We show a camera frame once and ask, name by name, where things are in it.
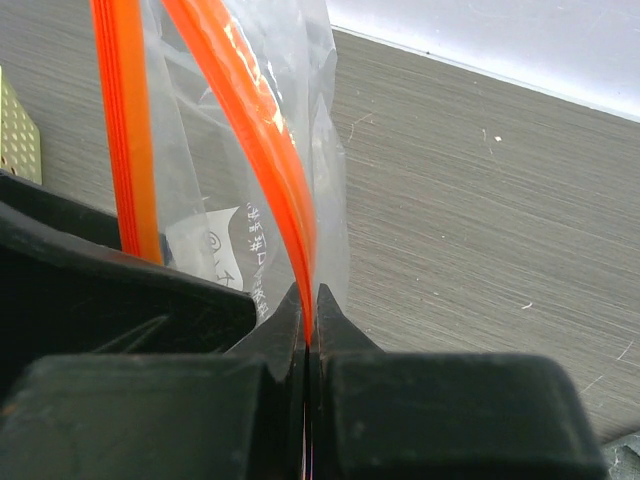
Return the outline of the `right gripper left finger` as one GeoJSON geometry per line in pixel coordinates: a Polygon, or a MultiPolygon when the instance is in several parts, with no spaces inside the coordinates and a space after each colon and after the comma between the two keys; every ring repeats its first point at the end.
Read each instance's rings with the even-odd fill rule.
{"type": "Polygon", "coordinates": [[[1,412],[5,479],[301,479],[298,292],[225,353],[55,355],[1,412]]]}

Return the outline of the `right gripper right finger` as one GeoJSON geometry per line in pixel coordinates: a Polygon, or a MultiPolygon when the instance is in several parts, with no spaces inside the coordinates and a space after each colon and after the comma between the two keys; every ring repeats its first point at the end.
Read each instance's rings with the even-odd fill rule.
{"type": "Polygon", "coordinates": [[[312,479],[601,479],[566,371],[522,353],[390,353],[317,297],[308,363],[312,479]]]}

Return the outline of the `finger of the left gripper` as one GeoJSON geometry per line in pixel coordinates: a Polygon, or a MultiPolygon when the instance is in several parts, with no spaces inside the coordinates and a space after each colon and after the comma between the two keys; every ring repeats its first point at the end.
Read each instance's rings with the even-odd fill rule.
{"type": "Polygon", "coordinates": [[[247,294],[127,255],[114,216],[2,173],[2,389],[47,355],[224,352],[255,324],[247,294]]]}

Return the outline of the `clear orange zip bag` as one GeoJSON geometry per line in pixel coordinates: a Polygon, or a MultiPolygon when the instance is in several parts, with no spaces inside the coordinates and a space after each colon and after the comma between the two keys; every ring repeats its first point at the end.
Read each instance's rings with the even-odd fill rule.
{"type": "Polygon", "coordinates": [[[337,51],[322,1],[94,1],[117,220],[130,255],[316,319],[347,300],[337,51]]]}

